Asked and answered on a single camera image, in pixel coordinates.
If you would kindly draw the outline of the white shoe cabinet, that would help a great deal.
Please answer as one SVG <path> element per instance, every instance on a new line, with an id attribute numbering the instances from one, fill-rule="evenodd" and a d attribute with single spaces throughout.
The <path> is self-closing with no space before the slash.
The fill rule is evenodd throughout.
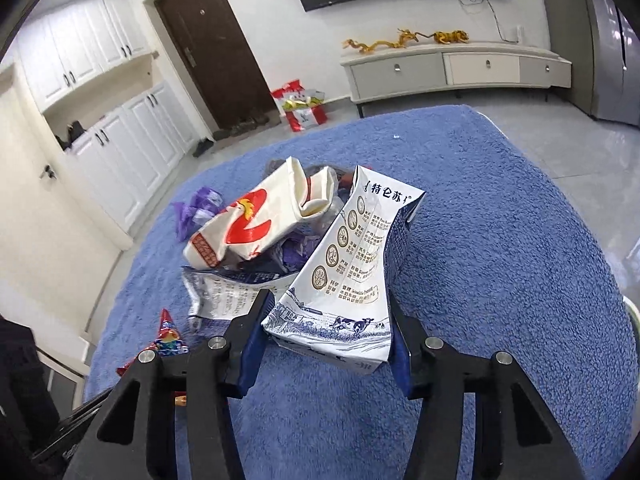
<path id="1" fill-rule="evenodd" d="M 43 117 L 70 146 L 72 166 L 125 232 L 198 136 L 167 81 L 86 84 Z"/>

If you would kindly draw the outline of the grey refrigerator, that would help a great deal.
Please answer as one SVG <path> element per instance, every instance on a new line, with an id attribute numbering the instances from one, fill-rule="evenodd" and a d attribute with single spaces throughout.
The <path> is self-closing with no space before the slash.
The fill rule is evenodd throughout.
<path id="1" fill-rule="evenodd" d="M 572 63 L 565 99 L 594 119 L 639 125 L 639 38 L 613 0 L 544 0 L 551 50 Z"/>

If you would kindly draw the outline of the white red paper bag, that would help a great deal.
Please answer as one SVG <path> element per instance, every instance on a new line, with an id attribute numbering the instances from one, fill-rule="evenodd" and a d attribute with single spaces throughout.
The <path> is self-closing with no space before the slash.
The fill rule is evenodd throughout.
<path id="1" fill-rule="evenodd" d="M 322 166 L 308 176 L 299 160 L 289 157 L 196 231 L 184 258 L 198 270 L 252 260 L 299 226 L 319 221 L 337 196 L 338 182 L 333 168 Z"/>

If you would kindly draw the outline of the row of shoes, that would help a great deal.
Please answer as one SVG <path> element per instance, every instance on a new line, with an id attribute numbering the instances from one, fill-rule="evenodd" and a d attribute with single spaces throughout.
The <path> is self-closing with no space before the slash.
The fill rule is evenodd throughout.
<path id="1" fill-rule="evenodd" d="M 258 127 L 267 125 L 268 122 L 269 116 L 266 113 L 258 112 L 258 110 L 252 110 L 250 114 L 230 128 L 216 130 L 212 134 L 212 137 L 214 141 L 221 141 L 231 138 L 232 136 L 240 136 L 243 133 L 247 133 L 257 129 Z"/>

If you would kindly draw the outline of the blue fluffy rug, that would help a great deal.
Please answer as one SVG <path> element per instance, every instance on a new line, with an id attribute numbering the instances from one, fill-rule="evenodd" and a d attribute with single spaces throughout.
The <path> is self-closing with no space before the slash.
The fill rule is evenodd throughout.
<path id="1" fill-rule="evenodd" d="M 563 193 L 484 115 L 416 108 L 303 134 L 207 168 L 235 200 L 268 162 L 366 166 L 420 188 L 394 287 L 402 310 L 457 350 L 512 354 L 588 479 L 622 460 L 636 404 L 634 332 L 603 252 Z M 420 405 L 387 366 L 361 376 L 270 344 L 255 385 L 230 404 L 250 479 L 399 479 Z"/>

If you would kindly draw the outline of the golden tiger ornament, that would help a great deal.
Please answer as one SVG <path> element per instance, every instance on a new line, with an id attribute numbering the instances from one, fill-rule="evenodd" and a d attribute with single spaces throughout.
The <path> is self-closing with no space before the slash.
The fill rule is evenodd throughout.
<path id="1" fill-rule="evenodd" d="M 469 35 L 464 30 L 453 30 L 452 32 L 442 32 L 438 30 L 433 34 L 436 44 L 466 44 Z"/>

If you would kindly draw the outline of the red white gift bag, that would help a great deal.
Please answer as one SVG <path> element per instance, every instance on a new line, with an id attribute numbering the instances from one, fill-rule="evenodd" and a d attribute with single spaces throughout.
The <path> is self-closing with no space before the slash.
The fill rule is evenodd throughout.
<path id="1" fill-rule="evenodd" d="M 299 79 L 287 82 L 271 91 L 271 96 L 284 113 L 294 132 L 324 125 L 328 121 L 324 110 L 324 93 L 305 88 Z"/>

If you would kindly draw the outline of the golden dragon ornament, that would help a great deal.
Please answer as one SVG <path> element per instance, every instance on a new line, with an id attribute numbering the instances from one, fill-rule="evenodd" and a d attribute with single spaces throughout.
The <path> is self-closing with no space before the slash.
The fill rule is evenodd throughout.
<path id="1" fill-rule="evenodd" d="M 396 40 L 379 39 L 372 42 L 372 44 L 365 44 L 362 41 L 349 38 L 343 41 L 343 49 L 354 49 L 360 54 L 373 53 L 378 48 L 387 49 L 403 49 L 410 44 L 410 42 L 418 42 L 421 38 L 431 39 L 432 35 L 425 35 L 423 32 L 413 32 L 410 29 L 399 29 L 398 37 Z"/>

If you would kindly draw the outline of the red snack wrapper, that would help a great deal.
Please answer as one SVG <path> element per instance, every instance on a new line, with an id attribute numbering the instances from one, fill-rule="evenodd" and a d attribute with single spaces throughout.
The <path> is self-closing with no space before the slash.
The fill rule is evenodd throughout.
<path id="1" fill-rule="evenodd" d="M 134 360 L 145 351 L 155 351 L 159 356 L 182 356 L 190 351 L 189 346 L 178 330 L 177 324 L 167 309 L 163 309 L 162 312 L 160 312 L 160 322 L 158 323 L 156 338 L 140 350 L 136 356 L 125 365 L 117 367 L 116 374 L 122 377 Z"/>

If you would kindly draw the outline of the dark brown door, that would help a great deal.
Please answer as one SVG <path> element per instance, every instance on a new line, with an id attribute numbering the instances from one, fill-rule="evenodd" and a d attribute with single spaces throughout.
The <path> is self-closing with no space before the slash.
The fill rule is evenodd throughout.
<path id="1" fill-rule="evenodd" d="M 169 37 L 217 126 L 278 108 L 228 0 L 156 0 Z"/>

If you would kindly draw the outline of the black shoe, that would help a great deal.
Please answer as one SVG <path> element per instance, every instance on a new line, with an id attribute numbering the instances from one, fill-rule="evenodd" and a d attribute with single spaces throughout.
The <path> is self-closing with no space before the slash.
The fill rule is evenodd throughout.
<path id="1" fill-rule="evenodd" d="M 194 158 L 199 158 L 204 155 L 210 148 L 215 145 L 215 142 L 210 139 L 202 139 L 198 142 L 198 145 L 195 147 L 195 150 L 192 153 Z"/>

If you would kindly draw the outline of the silver printed flat wrapper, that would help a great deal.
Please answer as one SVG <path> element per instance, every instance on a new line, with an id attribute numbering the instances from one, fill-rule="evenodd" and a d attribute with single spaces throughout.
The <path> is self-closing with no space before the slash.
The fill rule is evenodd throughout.
<path id="1" fill-rule="evenodd" d="M 191 299 L 190 318 L 231 321 L 250 312 L 258 292 L 268 289 L 279 298 L 297 272 L 242 272 L 226 269 L 182 268 L 182 282 Z"/>

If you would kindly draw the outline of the purple plastic bag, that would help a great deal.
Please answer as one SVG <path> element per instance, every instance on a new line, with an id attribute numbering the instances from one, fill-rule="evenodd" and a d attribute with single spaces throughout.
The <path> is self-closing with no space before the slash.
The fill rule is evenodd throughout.
<path id="1" fill-rule="evenodd" d="M 176 237 L 180 242 L 188 240 L 210 219 L 222 211 L 224 199 L 209 186 L 199 188 L 187 202 L 171 204 L 176 216 Z"/>

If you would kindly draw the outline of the white tv cabinet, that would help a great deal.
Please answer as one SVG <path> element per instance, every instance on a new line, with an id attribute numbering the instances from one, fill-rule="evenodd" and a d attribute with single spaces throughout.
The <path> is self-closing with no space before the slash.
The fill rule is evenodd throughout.
<path id="1" fill-rule="evenodd" d="M 420 44 L 341 59 L 350 99 L 364 115 L 372 102 L 417 94 L 485 88 L 569 89 L 572 63 L 520 44 Z"/>

